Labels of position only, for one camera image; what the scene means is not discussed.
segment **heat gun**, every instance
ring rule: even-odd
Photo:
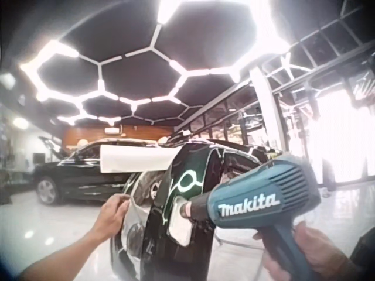
[[[319,280],[298,248],[292,223],[321,202],[315,174],[307,160],[282,155],[211,192],[180,205],[180,215],[220,228],[252,228],[261,232],[270,255],[292,280]]]

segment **black car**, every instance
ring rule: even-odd
[[[106,201],[111,195],[122,192],[131,173],[100,172],[100,146],[156,146],[148,140],[102,139],[89,143],[69,155],[52,140],[40,137],[51,152],[60,159],[36,166],[33,182],[39,200],[52,205],[63,198]]]

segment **car door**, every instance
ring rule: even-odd
[[[106,200],[122,190],[124,181],[119,180],[121,175],[100,172],[101,144],[88,145],[59,163],[60,177],[66,197]]]

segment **car wheel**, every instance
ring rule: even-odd
[[[36,193],[40,202],[46,205],[57,204],[60,194],[56,184],[50,177],[43,177],[36,186]]]

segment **hexagonal ceiling light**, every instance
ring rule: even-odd
[[[197,2],[197,1],[219,1],[219,0],[161,0],[160,6],[159,6],[159,12],[158,12],[158,24],[156,26],[154,35],[152,37],[150,46],[125,54],[126,57],[131,57],[131,56],[136,56],[138,54],[145,53],[148,51],[154,52],[155,54],[157,54],[158,56],[166,60],[174,70],[176,70],[179,74],[181,74],[175,87],[166,96],[154,97],[152,99],[143,99],[143,100],[138,100],[138,101],[133,101],[133,100],[130,100],[128,98],[123,98],[123,97],[119,98],[117,95],[112,94],[105,90],[105,84],[104,84],[101,68],[105,64],[112,63],[117,60],[121,60],[122,56],[117,56],[106,61],[97,62],[88,57],[80,55],[78,51],[64,44],[61,44],[60,42],[56,40],[50,41],[38,53],[38,55],[33,60],[31,60],[30,62],[26,64],[22,64],[21,69],[28,75],[32,83],[35,85],[37,89],[37,99],[40,102],[46,101],[49,98],[62,100],[62,101],[74,104],[80,111],[80,113],[76,116],[71,116],[71,117],[59,116],[57,117],[59,120],[67,122],[70,125],[74,125],[77,120],[90,118],[90,119],[98,119],[100,121],[107,122],[110,125],[114,125],[115,122],[120,121],[122,118],[121,117],[107,118],[107,117],[101,117],[101,116],[97,117],[94,115],[90,115],[86,113],[86,111],[84,110],[83,102],[90,98],[96,98],[100,96],[105,96],[112,100],[120,100],[121,102],[129,104],[131,106],[133,117],[139,118],[134,115],[134,112],[137,110],[137,107],[139,105],[148,104],[151,101],[159,102],[159,101],[167,101],[167,100],[172,101],[176,104],[181,104],[181,101],[177,99],[175,95],[178,93],[179,89],[184,85],[184,83],[189,77],[206,76],[209,74],[217,74],[217,75],[228,74],[230,75],[230,77],[233,79],[235,83],[238,83],[241,79],[240,71],[246,65],[248,65],[249,63],[257,59],[258,57],[265,55],[265,54],[269,54],[269,53],[282,54],[289,50],[289,44],[286,41],[282,40],[277,34],[275,25],[272,22],[271,7],[270,7],[268,0],[262,0],[262,1],[259,1],[259,0],[220,0],[220,1],[236,2],[239,4],[243,4],[243,5],[246,5],[250,9],[250,12],[253,16],[253,20],[257,27],[257,40],[254,46],[246,54],[240,57],[232,66],[213,68],[213,69],[201,69],[201,70],[190,70],[190,71],[186,70],[177,61],[171,60],[162,52],[157,50],[155,48],[155,43],[159,36],[159,32],[162,28],[162,25],[168,22],[168,20],[173,16],[173,14],[178,9],[180,4],[182,2],[193,2],[193,1]],[[47,86],[39,77],[38,69],[43,63],[48,61],[55,54],[61,54],[61,55],[68,56],[68,57],[79,57],[81,59],[89,61],[90,63],[97,65],[98,76],[99,76],[98,90],[90,92],[88,94],[78,96],[78,97],[74,97],[71,95],[63,94],[63,93],[48,89]],[[183,105],[186,107],[186,110],[191,108],[185,104]],[[173,119],[181,119],[181,114]]]

